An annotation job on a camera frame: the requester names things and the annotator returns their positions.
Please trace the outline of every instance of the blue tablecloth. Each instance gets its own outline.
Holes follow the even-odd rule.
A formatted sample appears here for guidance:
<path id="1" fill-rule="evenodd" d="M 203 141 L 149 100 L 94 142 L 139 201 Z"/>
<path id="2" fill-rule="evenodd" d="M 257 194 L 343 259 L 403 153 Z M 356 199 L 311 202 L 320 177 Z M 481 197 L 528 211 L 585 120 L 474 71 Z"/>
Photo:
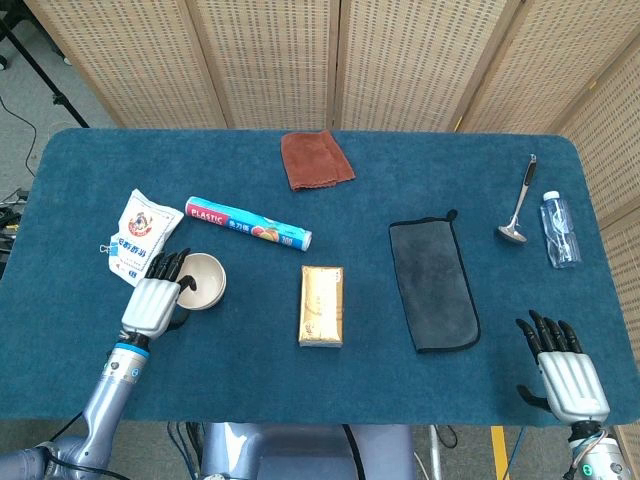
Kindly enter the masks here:
<path id="1" fill-rule="evenodd" d="M 67 418 L 90 395 L 131 287 L 99 246 L 129 194 L 178 209 L 190 195 L 313 231 L 306 253 L 185 217 L 167 250 L 215 255 L 224 300 L 152 344 L 125 416 L 133 419 L 436 424 L 554 423 L 518 397 L 542 382 L 514 324 L 529 308 L 573 323 L 612 413 L 640 414 L 640 382 L 575 148 L 556 136 L 335 132 L 357 178 L 294 193 L 281 131 L 67 130 L 49 143 L 0 283 L 0 417 Z M 525 246 L 495 233 L 512 212 L 529 153 L 538 171 L 520 223 Z M 584 256 L 551 268 L 538 206 L 568 200 Z M 482 336 L 455 353 L 416 354 L 388 225 L 455 222 Z M 345 269 L 344 346 L 297 344 L 301 265 Z"/>

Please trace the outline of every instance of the plastic bottle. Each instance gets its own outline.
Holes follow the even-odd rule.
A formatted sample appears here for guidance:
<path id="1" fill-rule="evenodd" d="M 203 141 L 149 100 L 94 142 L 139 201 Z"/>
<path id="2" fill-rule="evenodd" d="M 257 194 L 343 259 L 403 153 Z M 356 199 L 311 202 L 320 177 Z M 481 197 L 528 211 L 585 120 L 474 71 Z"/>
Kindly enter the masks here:
<path id="1" fill-rule="evenodd" d="M 554 268 L 573 267 L 582 261 L 567 202 L 556 191 L 542 197 L 542 224 L 547 237 L 547 253 Z"/>

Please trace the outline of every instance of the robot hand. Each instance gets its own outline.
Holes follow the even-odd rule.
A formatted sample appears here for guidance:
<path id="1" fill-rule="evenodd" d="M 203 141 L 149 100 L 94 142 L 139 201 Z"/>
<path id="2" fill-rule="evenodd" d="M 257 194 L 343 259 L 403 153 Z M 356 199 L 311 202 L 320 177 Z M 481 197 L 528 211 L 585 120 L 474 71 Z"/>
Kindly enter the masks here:
<path id="1" fill-rule="evenodd" d="M 538 334 L 524 320 L 516 323 L 524 332 L 538 364 L 547 398 L 535 397 L 524 385 L 518 393 L 529 405 L 555 415 L 566 425 L 581 421 L 604 422 L 609 404 L 593 362 L 582 352 L 580 342 L 568 323 L 556 324 L 529 310 Z"/>
<path id="2" fill-rule="evenodd" d="M 190 275 L 176 282 L 189 251 L 187 248 L 166 257 L 160 253 L 152 260 L 122 316 L 122 339 L 138 334 L 155 340 L 167 330 L 180 293 L 187 287 L 196 289 L 196 282 Z M 183 323 L 184 320 L 178 322 L 178 326 Z"/>
<path id="3" fill-rule="evenodd" d="M 527 387 L 518 385 L 518 393 L 527 404 L 551 412 L 571 426 L 569 447 L 572 462 L 562 477 L 572 480 L 577 471 L 582 478 L 598 480 L 630 480 L 620 447 L 601 427 L 610 408 L 598 373 L 588 355 L 583 353 L 573 328 L 565 322 L 556 324 L 529 310 L 538 333 L 524 320 L 516 323 L 524 332 L 531 353 L 542 374 L 547 398 L 534 396 Z"/>

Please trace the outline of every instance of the brown cloth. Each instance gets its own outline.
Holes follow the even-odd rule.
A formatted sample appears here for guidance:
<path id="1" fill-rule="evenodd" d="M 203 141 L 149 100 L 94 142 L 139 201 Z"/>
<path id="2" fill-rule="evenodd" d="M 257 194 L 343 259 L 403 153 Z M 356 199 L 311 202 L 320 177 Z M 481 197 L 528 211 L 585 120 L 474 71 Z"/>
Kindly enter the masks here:
<path id="1" fill-rule="evenodd" d="M 292 190 L 333 187 L 338 182 L 356 178 L 328 130 L 287 133 L 282 137 L 282 162 Z"/>

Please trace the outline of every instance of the yellow stripe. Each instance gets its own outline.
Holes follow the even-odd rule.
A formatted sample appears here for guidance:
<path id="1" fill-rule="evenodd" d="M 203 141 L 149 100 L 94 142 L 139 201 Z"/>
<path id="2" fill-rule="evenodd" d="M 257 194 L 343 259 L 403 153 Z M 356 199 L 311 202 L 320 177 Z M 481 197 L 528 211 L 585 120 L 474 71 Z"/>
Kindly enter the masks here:
<path id="1" fill-rule="evenodd" d="M 507 447 L 502 427 L 491 427 L 491 443 L 493 443 L 493 459 L 496 463 L 496 480 L 502 480 L 504 472 L 507 471 Z"/>

